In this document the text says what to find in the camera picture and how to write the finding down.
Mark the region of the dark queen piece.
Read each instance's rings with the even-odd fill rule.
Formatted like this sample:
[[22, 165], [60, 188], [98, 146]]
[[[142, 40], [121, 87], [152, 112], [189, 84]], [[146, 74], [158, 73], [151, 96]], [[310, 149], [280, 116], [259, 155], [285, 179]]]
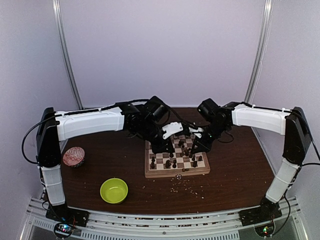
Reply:
[[171, 161], [170, 160], [167, 160], [165, 162], [165, 165], [164, 165], [165, 169], [170, 169], [171, 168]]

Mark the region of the dark knight piece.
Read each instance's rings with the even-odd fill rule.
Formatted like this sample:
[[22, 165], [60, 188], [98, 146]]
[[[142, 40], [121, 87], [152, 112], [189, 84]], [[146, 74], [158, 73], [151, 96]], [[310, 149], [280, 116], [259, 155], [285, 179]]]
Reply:
[[192, 167], [193, 167], [193, 168], [196, 168], [197, 166], [198, 166], [198, 162], [197, 162], [196, 160], [193, 161], [193, 162], [192, 162]]

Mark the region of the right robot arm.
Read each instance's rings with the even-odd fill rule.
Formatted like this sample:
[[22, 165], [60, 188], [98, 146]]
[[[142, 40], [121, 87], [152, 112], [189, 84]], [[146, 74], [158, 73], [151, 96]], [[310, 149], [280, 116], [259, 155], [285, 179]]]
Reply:
[[268, 220], [300, 169], [306, 166], [304, 160], [309, 147], [315, 145], [304, 111], [300, 107], [273, 109], [234, 101], [219, 106], [211, 98], [204, 100], [197, 111], [208, 125], [195, 137], [192, 154], [208, 153], [214, 140], [233, 126], [252, 127], [284, 136], [280, 169], [256, 210], [259, 220]]

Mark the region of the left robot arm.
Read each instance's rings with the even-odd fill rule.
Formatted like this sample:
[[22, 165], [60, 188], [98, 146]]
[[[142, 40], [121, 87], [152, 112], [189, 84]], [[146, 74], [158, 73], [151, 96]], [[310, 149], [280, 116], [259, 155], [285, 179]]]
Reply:
[[168, 112], [177, 114], [157, 96], [78, 111], [55, 111], [52, 107], [46, 108], [41, 121], [27, 131], [30, 134], [37, 129], [37, 154], [34, 161], [27, 159], [27, 162], [40, 168], [53, 215], [61, 222], [72, 218], [62, 184], [61, 142], [100, 132], [128, 131], [150, 142], [153, 153], [173, 154], [171, 136], [189, 131], [193, 124], [180, 118], [178, 122], [161, 126], [159, 121]]

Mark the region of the pile of dark chess pieces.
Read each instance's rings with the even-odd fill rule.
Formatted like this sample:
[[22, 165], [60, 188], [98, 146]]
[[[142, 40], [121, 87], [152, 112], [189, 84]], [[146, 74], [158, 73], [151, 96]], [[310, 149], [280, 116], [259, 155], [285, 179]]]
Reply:
[[178, 146], [181, 148], [181, 152], [183, 156], [190, 157], [191, 148], [188, 148], [187, 144], [183, 140], [179, 140]]

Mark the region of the wooden chess board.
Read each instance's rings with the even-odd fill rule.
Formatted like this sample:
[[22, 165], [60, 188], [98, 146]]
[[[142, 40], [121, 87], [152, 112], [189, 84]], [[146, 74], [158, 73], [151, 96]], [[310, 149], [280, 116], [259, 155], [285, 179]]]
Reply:
[[144, 176], [149, 179], [206, 175], [211, 171], [205, 152], [190, 155], [195, 136], [172, 136], [173, 157], [168, 152], [154, 154], [145, 142]]

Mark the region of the green plastic bowl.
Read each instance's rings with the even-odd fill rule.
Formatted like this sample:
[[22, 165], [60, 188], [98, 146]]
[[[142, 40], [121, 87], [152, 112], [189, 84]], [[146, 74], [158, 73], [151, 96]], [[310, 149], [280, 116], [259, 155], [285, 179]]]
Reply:
[[121, 204], [128, 195], [127, 183], [120, 178], [109, 178], [100, 186], [100, 197], [108, 204]]

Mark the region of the right aluminium frame post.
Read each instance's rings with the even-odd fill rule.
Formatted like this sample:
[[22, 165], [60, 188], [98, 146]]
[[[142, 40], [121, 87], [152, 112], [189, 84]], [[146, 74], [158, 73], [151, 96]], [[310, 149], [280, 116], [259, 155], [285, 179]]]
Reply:
[[260, 34], [258, 39], [258, 45], [256, 49], [256, 54], [254, 58], [254, 63], [249, 79], [249, 84], [247, 87], [246, 95], [244, 101], [246, 103], [252, 103], [260, 79], [261, 71], [263, 68], [263, 58], [267, 49], [268, 39], [270, 34], [270, 26], [272, 21], [272, 11], [273, 11], [273, 0], [264, 1], [264, 9], [262, 15], [262, 21], [260, 26]]

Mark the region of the aluminium frame post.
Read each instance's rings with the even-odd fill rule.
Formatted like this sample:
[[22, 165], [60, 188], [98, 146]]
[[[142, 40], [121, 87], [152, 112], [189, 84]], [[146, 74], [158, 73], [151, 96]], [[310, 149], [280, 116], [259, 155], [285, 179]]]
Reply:
[[244, 101], [246, 103], [252, 103], [260, 79], [261, 71], [263, 68], [263, 58], [267, 49], [268, 39], [270, 34], [270, 26], [272, 21], [272, 11], [273, 11], [273, 0], [264, 1], [264, 9], [262, 15], [262, 21], [260, 26], [260, 34], [258, 39], [258, 45], [256, 49], [256, 54], [254, 58], [254, 63], [249, 79], [249, 84], [247, 87], [246, 95]]
[[63, 62], [65, 65], [68, 81], [70, 83], [71, 91], [72, 91], [72, 94], [73, 94], [73, 97], [75, 99], [75, 102], [76, 102], [78, 109], [83, 110], [84, 106], [81, 101], [79, 90], [78, 90], [78, 87], [76, 84], [74, 71], [72, 68], [71, 59], [70, 59], [70, 55], [69, 55], [69, 51], [68, 51], [67, 40], [66, 40], [64, 24], [63, 24], [63, 18], [62, 18], [62, 13], [61, 13], [60, 1], [59, 0], [52, 0], [52, 7], [53, 7], [54, 18], [55, 18], [55, 22], [56, 22], [57, 31], [58, 31], [60, 46], [61, 46], [61, 50], [62, 50]]

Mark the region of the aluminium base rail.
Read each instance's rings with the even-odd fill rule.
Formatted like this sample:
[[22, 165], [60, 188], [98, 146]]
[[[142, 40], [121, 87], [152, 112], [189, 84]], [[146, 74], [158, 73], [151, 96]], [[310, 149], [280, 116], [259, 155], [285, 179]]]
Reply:
[[86, 226], [76, 226], [70, 240], [263, 240], [265, 226], [273, 240], [308, 240], [296, 198], [280, 203], [282, 216], [244, 225], [240, 209], [218, 212], [148, 215], [89, 210]]

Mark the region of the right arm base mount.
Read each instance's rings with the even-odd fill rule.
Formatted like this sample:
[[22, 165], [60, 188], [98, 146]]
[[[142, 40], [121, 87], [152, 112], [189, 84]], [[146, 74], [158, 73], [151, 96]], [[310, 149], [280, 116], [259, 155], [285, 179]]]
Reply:
[[276, 231], [275, 219], [283, 214], [279, 204], [260, 205], [250, 209], [241, 210], [239, 218], [242, 226], [254, 226], [255, 233], [259, 237], [271, 237]]

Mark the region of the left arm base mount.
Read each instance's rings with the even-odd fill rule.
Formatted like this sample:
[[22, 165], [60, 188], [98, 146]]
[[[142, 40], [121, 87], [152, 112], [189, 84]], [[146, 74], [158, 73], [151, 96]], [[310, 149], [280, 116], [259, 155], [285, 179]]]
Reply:
[[86, 227], [89, 212], [85, 210], [69, 208], [66, 216], [58, 216], [52, 209], [46, 211], [45, 217], [56, 221], [53, 233], [60, 239], [69, 238], [79, 227]]

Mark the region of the left aluminium frame post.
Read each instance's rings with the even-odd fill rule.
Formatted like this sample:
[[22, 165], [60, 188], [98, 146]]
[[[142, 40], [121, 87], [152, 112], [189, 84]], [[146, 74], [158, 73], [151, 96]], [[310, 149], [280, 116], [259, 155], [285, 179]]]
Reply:
[[63, 18], [62, 18], [62, 13], [61, 13], [60, 1], [59, 0], [52, 0], [52, 7], [53, 7], [54, 18], [55, 18], [55, 22], [56, 22], [57, 31], [58, 31], [60, 46], [61, 46], [61, 50], [62, 50], [63, 62], [65, 65], [68, 81], [70, 83], [71, 91], [72, 91], [72, 94], [73, 94], [73, 97], [75, 99], [75, 102], [76, 102], [78, 109], [83, 110], [84, 106], [81, 101], [79, 90], [78, 90], [78, 87], [76, 84], [74, 71], [72, 68], [71, 59], [70, 59], [70, 55], [69, 55], [69, 51], [68, 51], [67, 40], [66, 40], [64, 24], [63, 24]]

